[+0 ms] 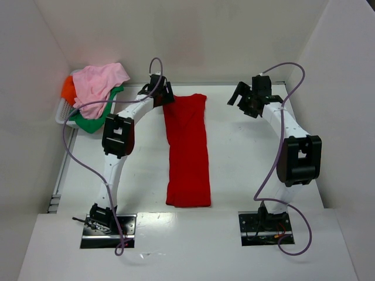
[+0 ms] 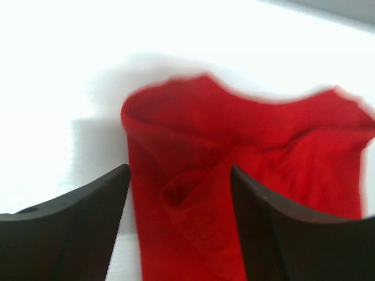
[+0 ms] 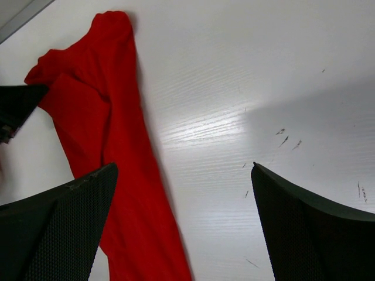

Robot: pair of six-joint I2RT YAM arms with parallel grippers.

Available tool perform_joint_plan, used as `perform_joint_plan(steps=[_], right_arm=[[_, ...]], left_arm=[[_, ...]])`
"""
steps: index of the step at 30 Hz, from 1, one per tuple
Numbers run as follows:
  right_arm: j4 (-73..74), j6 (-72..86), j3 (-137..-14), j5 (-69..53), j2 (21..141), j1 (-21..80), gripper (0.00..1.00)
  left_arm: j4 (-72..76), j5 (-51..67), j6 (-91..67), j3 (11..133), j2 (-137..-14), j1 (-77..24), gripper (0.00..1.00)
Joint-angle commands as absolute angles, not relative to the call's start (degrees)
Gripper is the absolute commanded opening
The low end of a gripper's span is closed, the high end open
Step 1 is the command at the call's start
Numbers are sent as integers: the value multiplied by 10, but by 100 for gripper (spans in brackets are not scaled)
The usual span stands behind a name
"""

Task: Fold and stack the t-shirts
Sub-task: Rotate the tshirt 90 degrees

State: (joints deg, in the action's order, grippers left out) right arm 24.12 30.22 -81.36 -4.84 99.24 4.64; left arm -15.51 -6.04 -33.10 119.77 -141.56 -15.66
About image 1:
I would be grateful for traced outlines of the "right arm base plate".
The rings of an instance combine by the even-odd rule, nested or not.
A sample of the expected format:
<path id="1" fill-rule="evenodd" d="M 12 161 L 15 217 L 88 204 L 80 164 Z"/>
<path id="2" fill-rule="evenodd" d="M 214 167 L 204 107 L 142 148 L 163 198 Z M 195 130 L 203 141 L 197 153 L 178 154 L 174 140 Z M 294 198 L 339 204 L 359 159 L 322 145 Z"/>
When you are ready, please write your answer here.
<path id="1" fill-rule="evenodd" d="M 258 212 L 239 212 L 241 246 L 292 245 L 295 243 L 288 213 L 266 215 Z"/>

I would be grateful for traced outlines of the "red t shirt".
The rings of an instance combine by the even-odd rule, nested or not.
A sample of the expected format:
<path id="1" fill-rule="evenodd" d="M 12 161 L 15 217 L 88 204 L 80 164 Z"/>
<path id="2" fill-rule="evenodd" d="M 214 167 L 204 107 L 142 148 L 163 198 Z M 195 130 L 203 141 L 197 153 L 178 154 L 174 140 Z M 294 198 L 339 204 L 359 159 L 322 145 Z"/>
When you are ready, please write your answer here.
<path id="1" fill-rule="evenodd" d="M 166 204 L 177 208 L 210 207 L 209 156 L 203 94 L 175 97 L 163 107 L 169 144 Z"/>

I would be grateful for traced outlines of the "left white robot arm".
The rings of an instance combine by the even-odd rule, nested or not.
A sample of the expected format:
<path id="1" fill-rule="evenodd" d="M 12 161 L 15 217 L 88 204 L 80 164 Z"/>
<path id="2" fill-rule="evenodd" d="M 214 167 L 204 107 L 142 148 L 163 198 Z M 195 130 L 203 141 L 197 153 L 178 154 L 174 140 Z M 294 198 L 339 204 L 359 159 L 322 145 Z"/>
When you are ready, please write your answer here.
<path id="1" fill-rule="evenodd" d="M 149 111 L 174 102 L 171 83 L 162 77 L 161 82 L 150 82 L 137 94 L 136 103 L 118 114 L 107 115 L 104 123 L 102 147 L 104 174 L 100 191 L 89 212 L 90 222 L 105 233 L 117 229 L 117 191 L 122 168 L 135 146 L 135 125 Z"/>

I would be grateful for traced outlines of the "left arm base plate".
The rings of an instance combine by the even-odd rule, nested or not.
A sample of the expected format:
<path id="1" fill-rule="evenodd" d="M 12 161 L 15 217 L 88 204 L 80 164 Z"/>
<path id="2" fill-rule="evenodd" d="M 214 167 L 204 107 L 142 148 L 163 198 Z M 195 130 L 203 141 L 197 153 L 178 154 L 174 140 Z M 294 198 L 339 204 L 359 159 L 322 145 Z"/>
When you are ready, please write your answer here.
<path id="1" fill-rule="evenodd" d="M 124 234 L 125 248 L 134 248 L 137 215 L 119 215 L 118 220 Z M 112 229 L 100 226 L 86 215 L 80 249 L 115 249 L 120 242 L 120 233 L 116 225 Z"/>

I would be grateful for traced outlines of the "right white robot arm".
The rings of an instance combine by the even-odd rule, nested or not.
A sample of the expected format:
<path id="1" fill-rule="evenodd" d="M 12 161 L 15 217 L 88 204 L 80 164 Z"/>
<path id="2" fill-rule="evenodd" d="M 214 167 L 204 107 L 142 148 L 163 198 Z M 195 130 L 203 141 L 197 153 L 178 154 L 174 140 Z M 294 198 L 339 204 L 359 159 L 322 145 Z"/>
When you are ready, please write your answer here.
<path id="1" fill-rule="evenodd" d="M 274 163 L 254 195 L 261 203 L 257 226 L 263 231 L 274 230 L 285 222 L 288 204 L 296 193 L 319 176 L 322 140 L 297 123 L 285 101 L 272 94 L 269 82 L 239 82 L 228 105 L 237 105 L 252 118 L 262 117 L 279 137 Z"/>

